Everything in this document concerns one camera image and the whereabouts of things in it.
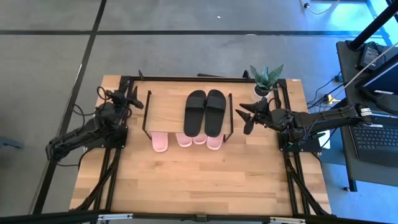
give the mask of potted plant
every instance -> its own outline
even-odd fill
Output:
[[[256,85],[254,86],[254,94],[257,96],[257,99],[261,99],[263,97],[268,97],[271,93],[272,86],[278,80],[284,65],[277,67],[275,70],[268,74],[268,66],[265,65],[261,74],[259,74],[252,65],[250,65],[250,71],[254,75],[254,79],[256,81]]]

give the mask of pink slipper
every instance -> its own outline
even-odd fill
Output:
[[[206,142],[207,135],[206,134],[198,134],[193,137],[193,143],[195,144],[204,144]]]
[[[152,147],[155,152],[164,152],[169,146],[167,133],[152,132]]]
[[[211,150],[219,150],[221,145],[223,144],[224,134],[220,134],[219,136],[213,138],[207,136],[207,148]]]
[[[184,133],[175,133],[177,142],[181,147],[188,147],[192,145],[192,138],[186,136]]]

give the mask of plant pot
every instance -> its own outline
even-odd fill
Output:
[[[267,98],[267,100],[268,100],[268,97],[270,94],[271,94],[271,91],[264,93],[257,87],[257,85],[255,85],[253,88],[252,100],[260,101],[263,97]]]

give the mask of gray carpet floor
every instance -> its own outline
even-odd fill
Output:
[[[91,30],[100,0],[0,1],[0,29]],[[312,2],[315,11],[330,2]],[[108,0],[100,30],[362,30],[372,15],[365,3],[343,2],[315,16],[299,1],[280,0]],[[249,65],[275,68],[282,78],[299,78],[307,100],[340,71],[335,44],[354,37],[141,35],[97,36],[77,104],[91,111],[103,75],[240,77]],[[371,39],[385,44],[382,38]],[[88,36],[0,35],[0,136],[25,144],[0,149],[0,216],[29,212],[42,174],[44,147],[57,132],[75,82]],[[331,83],[320,94],[332,90]],[[79,126],[73,117],[70,129]],[[81,150],[65,158],[76,163]],[[344,166],[324,164],[332,212],[339,217],[398,222],[398,188],[358,182],[345,192]],[[59,167],[45,212],[66,211],[75,184],[75,167]],[[159,220],[135,220],[154,223]]]

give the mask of black slide sandal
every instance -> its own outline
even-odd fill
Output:
[[[195,90],[189,94],[185,104],[184,134],[195,137],[199,134],[201,121],[205,114],[206,93],[203,90]]]
[[[205,110],[205,133],[207,136],[215,138],[220,135],[225,108],[226,99],[224,94],[218,90],[210,90],[209,94],[207,94]]]

